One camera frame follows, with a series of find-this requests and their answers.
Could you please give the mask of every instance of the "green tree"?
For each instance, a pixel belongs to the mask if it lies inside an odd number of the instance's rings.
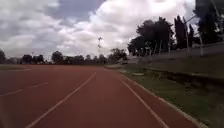
[[[198,31],[201,34],[204,44],[211,44],[221,41],[218,28],[220,29],[219,18],[216,10],[210,1],[196,1],[195,14],[200,18]]]
[[[107,58],[104,55],[99,55],[98,64],[106,64]]]
[[[71,56],[64,56],[64,63],[63,64],[66,64],[66,65],[72,65],[73,64],[73,57]]]
[[[0,64],[4,63],[6,60],[5,53],[0,49]]]
[[[146,56],[150,50],[151,53],[168,51],[169,46],[173,45],[171,24],[165,18],[159,17],[156,22],[146,20],[136,32],[139,36],[128,44],[128,51],[132,55]]]
[[[73,64],[75,64],[75,65],[83,65],[83,64],[85,64],[84,57],[82,55],[75,56],[73,58]]]
[[[93,63],[90,55],[86,55],[85,63],[86,64],[92,64]]]
[[[55,64],[63,64],[63,55],[61,52],[56,51],[52,53],[51,56],[51,60],[55,63]]]
[[[193,41],[194,41],[194,29],[191,25],[189,25],[189,34],[188,34],[188,41],[189,41],[189,46],[192,47]]]
[[[33,61],[33,57],[29,54],[26,54],[22,57],[21,61],[26,64],[31,64],[31,62]]]
[[[177,18],[174,19],[175,24],[175,36],[177,39],[177,48],[183,49],[187,48],[187,37],[186,37],[186,26],[185,23],[181,20],[178,15]]]
[[[114,48],[111,49],[111,54],[108,56],[110,63],[116,63],[118,60],[127,60],[127,54],[124,49]]]

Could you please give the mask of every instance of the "sky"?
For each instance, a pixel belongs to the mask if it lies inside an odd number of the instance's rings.
[[[7,57],[52,52],[107,55],[126,48],[144,20],[189,19],[195,0],[0,0],[0,49]],[[98,38],[102,37],[98,49]]]

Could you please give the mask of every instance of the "grass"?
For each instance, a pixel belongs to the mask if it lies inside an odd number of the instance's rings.
[[[23,68],[19,66],[15,66],[15,65],[0,64],[0,71],[1,70],[18,70],[18,69],[23,69]]]
[[[224,54],[189,57],[178,60],[161,60],[151,62],[150,68],[171,72],[200,73],[210,77],[224,78]]]
[[[153,73],[144,72],[144,76],[134,76],[139,71],[126,67],[126,76],[138,82],[156,95],[176,105],[198,121],[210,128],[224,128],[224,96],[195,88],[187,88],[174,81],[159,78]]]

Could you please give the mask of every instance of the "running track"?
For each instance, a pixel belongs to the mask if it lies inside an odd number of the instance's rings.
[[[100,67],[0,71],[0,127],[197,128],[121,74]]]

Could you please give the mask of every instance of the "light pole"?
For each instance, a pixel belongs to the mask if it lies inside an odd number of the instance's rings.
[[[100,44],[100,41],[102,40],[103,38],[102,37],[99,37],[98,38],[98,41],[99,41],[99,44],[98,44],[98,53],[99,53],[99,55],[101,54],[101,51],[100,51],[100,49],[101,49],[101,44]]]

